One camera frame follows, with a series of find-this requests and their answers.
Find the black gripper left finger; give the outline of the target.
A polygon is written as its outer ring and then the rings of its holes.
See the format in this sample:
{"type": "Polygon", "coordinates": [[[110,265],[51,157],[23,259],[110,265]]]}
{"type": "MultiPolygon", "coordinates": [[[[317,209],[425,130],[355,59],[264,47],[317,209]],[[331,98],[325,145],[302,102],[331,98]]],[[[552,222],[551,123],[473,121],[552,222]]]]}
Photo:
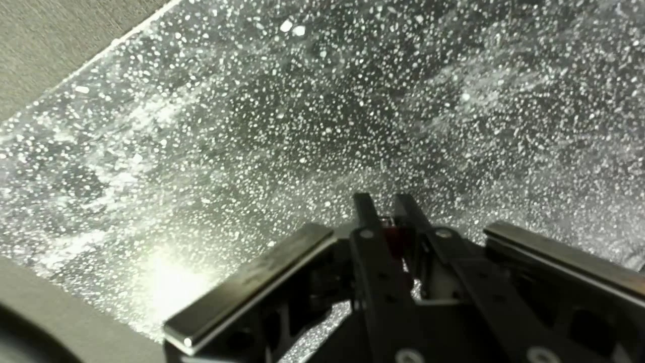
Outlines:
{"type": "Polygon", "coordinates": [[[381,215],[356,193],[355,222],[306,223],[164,322],[167,363],[280,363],[347,303],[349,315],[305,363],[417,360],[410,274],[412,228],[423,212],[410,193],[381,215]]]}

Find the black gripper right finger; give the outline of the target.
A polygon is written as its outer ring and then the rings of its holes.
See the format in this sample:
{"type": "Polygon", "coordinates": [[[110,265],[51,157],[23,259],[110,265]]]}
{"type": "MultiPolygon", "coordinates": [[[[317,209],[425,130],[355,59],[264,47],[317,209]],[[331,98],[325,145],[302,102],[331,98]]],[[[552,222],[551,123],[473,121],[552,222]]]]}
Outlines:
{"type": "Polygon", "coordinates": [[[642,274],[509,222],[473,243],[407,193],[395,222],[421,297],[467,305],[505,363],[645,363],[642,274]]]}

